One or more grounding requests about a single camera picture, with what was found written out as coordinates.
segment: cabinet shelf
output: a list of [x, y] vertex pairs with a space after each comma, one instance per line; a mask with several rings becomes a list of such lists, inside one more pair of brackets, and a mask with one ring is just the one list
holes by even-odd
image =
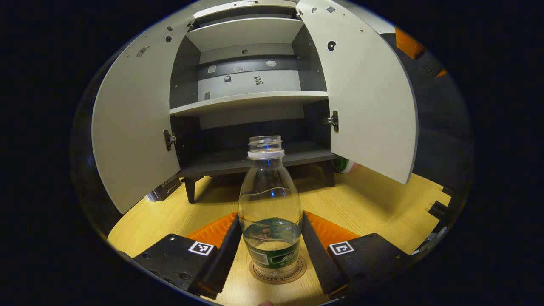
[[186, 36], [200, 52], [247, 44], [291, 44], [302, 25], [296, 19], [247, 18], [198, 28]]
[[204, 100], [196, 103], [187, 104], [170, 110], [172, 116], [193, 117], [210, 112], [224, 111], [226, 109], [250, 107], [250, 106], [269, 106], [280, 103], [299, 103], [308, 104], [327, 99], [326, 91], [267, 91], [263, 93], [242, 94], [216, 99]]
[[[282, 147], [285, 150], [283, 165], [286, 167], [333, 160], [336, 157], [330, 148], [327, 149], [311, 140], [283, 143]], [[181, 170], [180, 177], [246, 172], [250, 167], [247, 156], [247, 146], [208, 153], [190, 162]]]

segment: door hinge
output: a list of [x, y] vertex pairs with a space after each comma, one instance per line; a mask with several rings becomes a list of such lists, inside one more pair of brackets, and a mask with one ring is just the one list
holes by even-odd
[[166, 143], [167, 151], [172, 150], [172, 144], [176, 143], [176, 135], [170, 135], [168, 130], [164, 130], [163, 135], [164, 135], [164, 142]]
[[323, 122], [325, 124], [331, 124], [335, 128], [335, 132], [338, 132], [338, 111], [332, 111], [332, 116], [330, 118], [325, 118]]

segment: cabinet door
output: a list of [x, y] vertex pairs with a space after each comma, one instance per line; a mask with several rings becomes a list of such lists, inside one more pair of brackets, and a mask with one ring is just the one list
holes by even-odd
[[98, 91], [92, 147], [100, 178], [121, 213], [180, 170], [163, 130], [172, 133], [170, 77], [193, 13], [182, 10], [143, 32], [117, 58]]
[[333, 1], [301, 0], [296, 10], [316, 45], [331, 115], [338, 111], [332, 152], [407, 183], [417, 109], [399, 58], [368, 24]]

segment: cabinet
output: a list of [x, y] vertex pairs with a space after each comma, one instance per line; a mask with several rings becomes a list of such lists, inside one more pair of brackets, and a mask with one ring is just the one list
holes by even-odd
[[[328, 0], [213, 3], [144, 31], [102, 82], [93, 151], [121, 213], [172, 175], [190, 188], [245, 171], [248, 137], [261, 134], [282, 135], [286, 166], [339, 155], [408, 182], [415, 99], [378, 33]], [[324, 124], [334, 114], [338, 128]]]

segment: bottle neck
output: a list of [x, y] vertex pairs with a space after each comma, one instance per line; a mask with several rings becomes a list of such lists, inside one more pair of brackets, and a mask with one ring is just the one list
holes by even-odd
[[256, 168], [278, 168], [283, 167], [281, 157], [271, 158], [269, 160], [250, 160], [251, 166]]

